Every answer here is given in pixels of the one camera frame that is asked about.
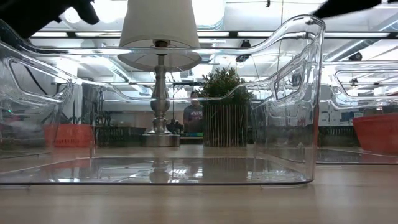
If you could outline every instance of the lamp stem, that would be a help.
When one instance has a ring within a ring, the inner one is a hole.
[[[166,67],[164,66],[165,55],[158,55],[159,64],[155,67],[155,89],[152,93],[150,107],[154,111],[153,129],[149,134],[171,134],[166,128],[167,119],[165,113],[170,108],[169,94],[166,87]]]

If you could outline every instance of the green plant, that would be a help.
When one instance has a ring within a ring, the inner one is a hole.
[[[222,97],[228,95],[235,87],[245,83],[244,79],[239,77],[235,68],[217,68],[213,73],[203,76],[206,80],[203,89],[199,92],[200,97]],[[204,104],[227,104],[227,105],[245,105],[248,99],[252,98],[252,93],[248,92],[245,86],[235,89],[231,95],[223,100],[208,100]]]

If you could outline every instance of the black object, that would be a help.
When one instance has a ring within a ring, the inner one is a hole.
[[[146,128],[100,126],[95,127],[95,141],[98,147],[133,147],[140,145],[141,135]]]
[[[301,73],[300,72],[295,72],[292,75],[292,87],[298,87],[301,84]]]
[[[349,82],[351,82],[351,86],[356,86],[356,84],[359,83],[358,78],[353,78]]]
[[[22,38],[29,38],[70,7],[80,18],[93,25],[100,21],[91,2],[94,0],[8,0],[0,1],[0,19],[9,24]]]
[[[393,2],[398,2],[398,0],[388,0],[388,3]],[[378,4],[381,4],[381,0],[328,0],[313,15],[323,19],[370,9]]]
[[[350,61],[362,61],[362,54],[357,52],[357,53],[349,56],[348,60],[350,60]]]
[[[111,126],[111,113],[109,111],[101,111],[99,115],[95,118],[96,126]]]
[[[172,134],[182,134],[184,130],[184,126],[174,119],[171,120],[170,124],[166,124],[166,128]]]
[[[249,40],[243,40],[240,47],[241,48],[251,47],[250,41]],[[239,56],[236,57],[235,61],[238,62],[238,63],[243,63],[247,59],[249,59],[250,56],[251,56],[251,54],[239,55]]]
[[[318,143],[321,147],[359,147],[354,126],[321,126]]]

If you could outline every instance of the potted plant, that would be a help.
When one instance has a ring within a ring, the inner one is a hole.
[[[248,137],[248,100],[252,93],[235,68],[217,68],[203,76],[201,97],[222,98],[203,102],[203,142],[211,147],[246,146]]]

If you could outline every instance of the gray t-shirt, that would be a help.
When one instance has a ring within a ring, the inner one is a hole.
[[[184,130],[187,133],[200,133],[203,132],[202,126],[202,106],[189,105],[184,109],[184,121],[190,121],[190,125],[185,125]]]

